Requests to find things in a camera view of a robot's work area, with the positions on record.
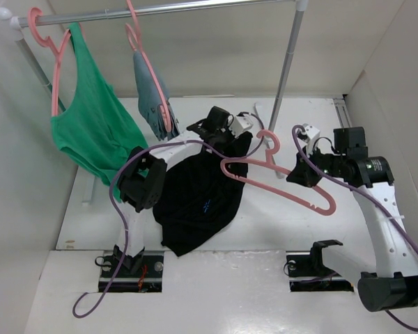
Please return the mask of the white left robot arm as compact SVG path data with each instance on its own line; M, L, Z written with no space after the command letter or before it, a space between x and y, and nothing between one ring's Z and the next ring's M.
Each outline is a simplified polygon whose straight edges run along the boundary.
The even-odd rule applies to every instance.
M144 224L136 215L153 208L160 200L170 168L205 149L223 152L235 138L229 129L234 119L228 111L214 106L206 118L175 138L147 149L137 146L132 150L114 182L123 205L112 203L123 222L113 256L125 275L137 274L144 256Z

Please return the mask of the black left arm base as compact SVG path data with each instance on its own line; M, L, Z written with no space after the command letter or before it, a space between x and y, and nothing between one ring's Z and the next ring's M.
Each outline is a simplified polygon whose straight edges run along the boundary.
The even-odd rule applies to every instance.
M100 268L98 291L103 292L113 276L118 260L112 253L106 252L95 258L95 265ZM135 272L124 265L116 274L108 289L109 293L160 293L164 270L164 251L144 252L140 265Z

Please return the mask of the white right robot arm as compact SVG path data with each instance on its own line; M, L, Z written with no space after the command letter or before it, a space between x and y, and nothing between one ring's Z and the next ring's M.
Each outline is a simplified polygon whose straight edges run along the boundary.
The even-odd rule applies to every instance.
M337 240L316 241L308 257L317 274L332 270L352 283L369 312L418 306L418 246L406 234L395 198L394 176L384 157L371 157L363 127L334 130L332 152L324 154L310 125L296 125L296 166L287 180L313 187L325 178L353 193L369 232L374 267L345 252Z

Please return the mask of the black t shirt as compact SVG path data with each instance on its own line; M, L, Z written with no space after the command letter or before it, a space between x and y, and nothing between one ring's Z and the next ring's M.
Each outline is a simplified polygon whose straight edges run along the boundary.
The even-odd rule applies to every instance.
M225 176L222 158L199 149L167 171L153 207L162 245L180 257L223 230L238 212L245 184Z

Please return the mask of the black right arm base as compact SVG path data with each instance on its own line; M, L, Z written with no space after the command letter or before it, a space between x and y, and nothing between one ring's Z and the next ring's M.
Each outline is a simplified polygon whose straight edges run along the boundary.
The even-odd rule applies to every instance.
M350 282L323 264L322 250L342 245L322 240L315 241L310 250L287 252L283 272L289 278L290 292L354 292Z

